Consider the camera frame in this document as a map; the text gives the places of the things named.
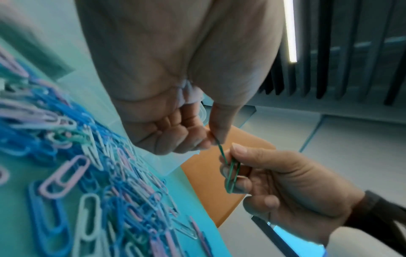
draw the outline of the turquoise tabletop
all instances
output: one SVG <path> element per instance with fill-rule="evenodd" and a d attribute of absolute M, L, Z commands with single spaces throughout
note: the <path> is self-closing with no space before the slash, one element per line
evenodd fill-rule
<path fill-rule="evenodd" d="M 10 46 L 0 39 L 0 45 L 9 50 L 13 55 L 24 61 L 24 58 L 13 50 Z M 77 88 L 70 88 L 72 90 L 92 91 L 92 87 L 97 87 L 100 94 L 105 94 L 103 89 L 100 89 L 99 84 L 80 85 Z M 104 117 L 105 121 L 111 120 L 106 117 L 106 112 L 103 109 L 112 108 L 112 105 L 102 102 L 100 97 L 94 94 L 84 94 L 83 92 L 76 92 L 76 95 L 81 95 L 82 98 L 74 97 L 80 104 L 84 105 L 90 112 L 98 110 L 99 113 L 95 114 L 98 117 Z M 109 109 L 109 113 L 114 116 L 114 123 L 112 126 L 118 126 L 115 110 Z M 36 257 L 40 256 L 35 249 L 33 240 L 33 230 L 30 222 L 30 216 L 27 205 L 27 186 L 34 180 L 44 180 L 52 174 L 58 165 L 53 167 L 39 166 L 31 161 L 29 158 L 17 158 L 9 155 L 0 154 L 1 166 L 10 171 L 9 181 L 0 186 L 0 256 L 4 257 Z M 212 248 L 215 257 L 228 257 L 228 252 L 216 226 L 210 219 L 198 197 L 193 191 L 187 177 L 179 167 L 170 175 L 164 178 L 169 193 L 175 200 L 180 211 L 180 220 L 187 224 L 188 216 L 192 216 L 200 229 L 206 234 L 209 244 Z M 70 228 L 74 232 L 74 226 L 77 218 L 77 210 L 79 205 L 79 198 L 82 192 L 78 187 L 75 187 L 69 194 L 63 198 L 63 205 L 67 212 L 70 221 Z M 46 209 L 46 217 L 52 222 L 53 214 L 51 209 Z M 181 233 L 177 233 L 181 242 L 183 250 L 187 251 L 190 257 L 205 257 L 205 253 L 200 246 L 198 240 L 193 240 Z M 52 247 L 61 244 L 60 241 L 50 242 Z"/>

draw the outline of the hand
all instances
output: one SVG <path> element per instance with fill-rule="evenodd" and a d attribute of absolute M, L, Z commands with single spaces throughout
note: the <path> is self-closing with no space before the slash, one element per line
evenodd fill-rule
<path fill-rule="evenodd" d="M 330 234 L 365 196 L 343 177 L 298 152 L 233 144 L 225 156 L 228 163 L 231 156 L 241 162 L 234 193 L 251 195 L 244 199 L 247 212 L 315 243 L 327 245 Z M 220 171 L 227 177 L 229 167 L 221 156 L 220 161 Z"/>
<path fill-rule="evenodd" d="M 282 0 L 76 0 L 99 77 L 131 141 L 155 154 L 223 142 L 265 79 Z M 211 132 L 198 118 L 214 100 Z"/>

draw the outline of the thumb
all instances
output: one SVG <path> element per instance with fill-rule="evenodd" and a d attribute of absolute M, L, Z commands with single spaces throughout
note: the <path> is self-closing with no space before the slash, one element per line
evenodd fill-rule
<path fill-rule="evenodd" d="M 264 217 L 264 214 L 269 213 L 279 208 L 280 201 L 274 195 L 247 196 L 244 198 L 244 209 L 254 216 Z"/>
<path fill-rule="evenodd" d="M 236 143 L 231 145 L 230 153 L 246 166 L 277 172 L 290 172 L 296 169 L 298 163 L 304 158 L 298 152 L 251 148 Z"/>
<path fill-rule="evenodd" d="M 222 144 L 227 138 L 234 116 L 241 109 L 241 106 L 223 105 L 217 102 L 213 103 L 210 112 L 208 125 L 211 133 Z"/>

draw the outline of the black wristband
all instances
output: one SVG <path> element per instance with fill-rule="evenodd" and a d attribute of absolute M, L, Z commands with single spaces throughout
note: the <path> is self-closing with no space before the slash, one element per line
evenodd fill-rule
<path fill-rule="evenodd" d="M 344 226 L 362 230 L 406 256 L 406 239 L 394 221 L 406 224 L 406 211 L 366 191 Z"/>

